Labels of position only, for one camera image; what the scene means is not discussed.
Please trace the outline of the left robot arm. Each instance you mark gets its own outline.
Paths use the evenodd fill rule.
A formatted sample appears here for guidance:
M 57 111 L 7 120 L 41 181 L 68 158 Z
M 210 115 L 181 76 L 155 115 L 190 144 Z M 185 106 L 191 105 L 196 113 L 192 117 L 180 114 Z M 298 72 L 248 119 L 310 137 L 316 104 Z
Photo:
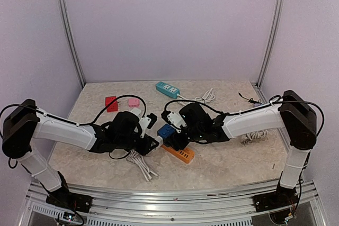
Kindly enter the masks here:
M 133 109 L 119 112 L 112 121 L 97 125 L 77 123 L 52 115 L 27 99 L 13 105 L 14 111 L 3 122 L 2 151 L 15 159 L 37 179 L 48 193 L 46 202 L 70 210 L 88 212 L 92 197 L 72 193 L 61 172 L 54 170 L 39 151 L 30 144 L 32 139 L 48 139 L 76 146 L 92 153 L 124 150 L 147 155 L 159 146 L 159 140 L 146 134 L 157 121 L 154 114 Z

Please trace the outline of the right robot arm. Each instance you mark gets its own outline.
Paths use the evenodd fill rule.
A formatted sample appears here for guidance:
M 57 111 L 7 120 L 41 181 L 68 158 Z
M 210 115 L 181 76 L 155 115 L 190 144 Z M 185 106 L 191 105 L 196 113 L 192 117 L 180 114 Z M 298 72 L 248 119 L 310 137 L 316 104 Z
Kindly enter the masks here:
M 187 100 L 186 106 L 177 113 L 165 107 L 161 117 L 176 130 L 168 141 L 175 150 L 184 149 L 190 142 L 226 142 L 257 131 L 285 128 L 290 148 L 276 190 L 253 198 L 256 210 L 265 211 L 297 205 L 300 200 L 296 186 L 323 129 L 317 124 L 317 114 L 313 109 L 316 106 L 288 90 L 282 96 L 275 96 L 268 103 L 252 109 L 234 113 L 216 111 L 215 118 L 204 110 L 206 104 L 191 100 Z

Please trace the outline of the right aluminium corner post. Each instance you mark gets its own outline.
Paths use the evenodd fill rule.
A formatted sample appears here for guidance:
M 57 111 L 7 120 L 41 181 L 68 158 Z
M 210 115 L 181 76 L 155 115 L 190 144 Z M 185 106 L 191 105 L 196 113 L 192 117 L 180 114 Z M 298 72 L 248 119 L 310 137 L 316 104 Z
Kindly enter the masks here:
M 260 72 L 259 72 L 257 82 L 255 83 L 256 87 L 258 89 L 261 89 L 262 86 L 263 86 L 264 79 L 265 79 L 265 76 L 266 76 L 266 73 L 267 73 L 267 70 L 268 70 L 268 67 L 269 67 L 271 57 L 272 57 L 274 43 L 275 43 L 276 35 L 277 35 L 278 29 L 279 29 L 281 13 L 282 13 L 282 10 L 283 10 L 283 3 L 284 3 L 284 0 L 276 0 L 275 1 L 272 24 L 271 24 L 271 28 L 270 28 L 270 33 L 269 33 L 267 45 L 266 45 L 265 52 L 264 52 L 264 58 L 263 58 L 263 62 L 261 64 L 261 68 L 260 68 Z

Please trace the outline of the white plug adapter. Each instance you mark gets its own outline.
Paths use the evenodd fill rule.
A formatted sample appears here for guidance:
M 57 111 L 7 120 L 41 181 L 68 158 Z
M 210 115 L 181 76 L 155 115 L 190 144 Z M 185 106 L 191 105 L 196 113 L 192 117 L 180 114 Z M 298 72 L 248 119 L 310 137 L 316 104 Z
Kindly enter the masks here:
M 137 117 L 140 117 L 142 115 L 142 110 L 136 107 L 132 108 L 130 112 L 133 113 Z

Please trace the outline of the pink plug adapter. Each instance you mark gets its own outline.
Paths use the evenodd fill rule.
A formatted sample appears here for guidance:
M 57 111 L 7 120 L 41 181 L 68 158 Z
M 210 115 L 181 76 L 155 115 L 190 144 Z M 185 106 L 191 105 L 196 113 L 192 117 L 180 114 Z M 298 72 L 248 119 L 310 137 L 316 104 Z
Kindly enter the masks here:
M 132 97 L 128 99 L 128 106 L 129 107 L 139 107 L 140 106 L 140 99 Z

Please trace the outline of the orange power strip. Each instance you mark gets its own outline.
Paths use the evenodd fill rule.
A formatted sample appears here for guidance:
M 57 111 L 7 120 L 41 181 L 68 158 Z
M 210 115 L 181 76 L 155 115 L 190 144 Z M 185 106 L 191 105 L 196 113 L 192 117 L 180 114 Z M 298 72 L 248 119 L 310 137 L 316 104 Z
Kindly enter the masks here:
M 163 144 L 162 148 L 186 164 L 189 164 L 194 159 L 195 153 L 193 150 L 189 149 L 188 147 L 186 147 L 183 150 L 176 151 L 172 147 L 167 147 Z

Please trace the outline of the left aluminium corner post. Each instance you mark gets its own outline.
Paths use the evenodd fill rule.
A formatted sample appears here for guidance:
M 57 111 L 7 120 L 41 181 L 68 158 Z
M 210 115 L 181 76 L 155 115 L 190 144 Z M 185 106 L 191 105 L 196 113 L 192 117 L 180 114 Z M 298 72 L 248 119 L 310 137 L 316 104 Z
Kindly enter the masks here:
M 78 78 L 81 88 L 84 88 L 84 86 L 86 85 L 86 79 L 85 79 L 85 75 L 81 67 L 81 62 L 80 62 L 80 59 L 78 57 L 78 53 L 76 50 L 74 36 L 72 33 L 70 21 L 69 21 L 66 0 L 57 0 L 57 1 L 58 1 L 61 21 L 62 21 L 64 32 L 65 32 L 67 45 L 68 45 L 71 59 L 72 59 L 72 62 L 75 68 L 76 76 Z

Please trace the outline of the aluminium corner post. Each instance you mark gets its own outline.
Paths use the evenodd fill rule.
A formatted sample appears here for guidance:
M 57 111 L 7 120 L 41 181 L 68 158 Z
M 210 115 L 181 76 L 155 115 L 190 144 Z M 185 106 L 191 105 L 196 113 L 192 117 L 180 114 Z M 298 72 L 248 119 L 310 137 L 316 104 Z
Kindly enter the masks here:
M 260 72 L 259 72 L 257 82 L 255 83 L 256 87 L 258 89 L 261 89 L 262 86 L 263 86 L 264 79 L 265 79 L 265 76 L 266 76 L 266 73 L 267 73 L 267 70 L 268 70 L 268 67 L 269 67 L 271 57 L 272 57 L 274 43 L 275 43 L 276 35 L 277 35 L 278 29 L 279 29 L 281 13 L 282 13 L 282 10 L 283 10 L 283 3 L 284 3 L 284 0 L 276 0 L 275 1 L 272 24 L 271 24 L 271 28 L 270 28 L 270 33 L 269 33 L 267 45 L 266 45 L 265 52 L 264 52 L 264 58 L 263 58 L 263 62 L 261 64 L 261 68 L 260 68 Z
M 65 32 L 67 45 L 68 45 L 71 59 L 72 59 L 72 62 L 75 68 L 76 76 L 78 78 L 81 88 L 84 88 L 84 86 L 86 85 L 86 79 L 85 79 L 85 75 L 81 67 L 81 62 L 80 62 L 80 59 L 78 57 L 78 53 L 76 50 L 74 36 L 72 33 L 70 21 L 69 21 L 66 0 L 57 0 L 57 1 L 58 1 L 61 21 L 62 21 L 64 32 Z

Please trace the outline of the white usb charger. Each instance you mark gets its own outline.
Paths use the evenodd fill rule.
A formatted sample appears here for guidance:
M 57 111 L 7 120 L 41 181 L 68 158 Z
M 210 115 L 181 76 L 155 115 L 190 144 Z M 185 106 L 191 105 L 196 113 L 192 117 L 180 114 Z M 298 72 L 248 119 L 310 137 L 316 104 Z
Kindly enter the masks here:
M 155 140 L 159 143 L 160 146 L 164 143 L 163 138 L 161 136 L 155 137 Z

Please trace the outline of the aluminium front frame rail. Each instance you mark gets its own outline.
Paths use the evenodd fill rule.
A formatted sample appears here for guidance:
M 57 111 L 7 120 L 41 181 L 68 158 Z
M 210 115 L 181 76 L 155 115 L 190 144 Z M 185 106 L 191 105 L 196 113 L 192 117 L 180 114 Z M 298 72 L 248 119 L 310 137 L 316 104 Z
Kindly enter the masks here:
M 253 197 L 274 191 L 277 180 L 227 189 L 130 191 L 69 185 L 93 197 L 86 225 L 275 225 L 272 211 L 256 212 Z M 56 225 L 67 210 L 45 203 L 37 183 L 29 187 L 19 225 Z M 288 225 L 328 225 L 313 182 L 302 185 L 296 217 Z

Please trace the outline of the red cube socket adapter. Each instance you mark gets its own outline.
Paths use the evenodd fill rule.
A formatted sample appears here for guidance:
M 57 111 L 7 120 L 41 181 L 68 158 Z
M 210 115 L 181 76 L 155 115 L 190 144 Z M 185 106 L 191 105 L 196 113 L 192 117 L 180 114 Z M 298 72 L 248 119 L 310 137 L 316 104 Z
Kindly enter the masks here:
M 108 96 L 105 98 L 105 109 L 108 113 L 117 112 L 121 104 L 120 100 L 117 100 L 116 96 Z

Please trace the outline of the blue cube adapter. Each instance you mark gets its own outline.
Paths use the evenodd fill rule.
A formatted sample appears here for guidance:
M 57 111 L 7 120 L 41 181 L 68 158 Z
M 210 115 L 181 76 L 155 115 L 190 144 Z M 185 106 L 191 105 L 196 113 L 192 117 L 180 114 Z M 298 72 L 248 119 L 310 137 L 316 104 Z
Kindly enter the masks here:
M 175 129 L 173 127 L 171 127 L 168 124 L 165 124 L 164 126 L 162 126 L 158 131 L 157 131 L 157 135 L 160 136 L 163 141 L 165 141 L 167 138 L 169 138 L 173 133 L 175 133 Z

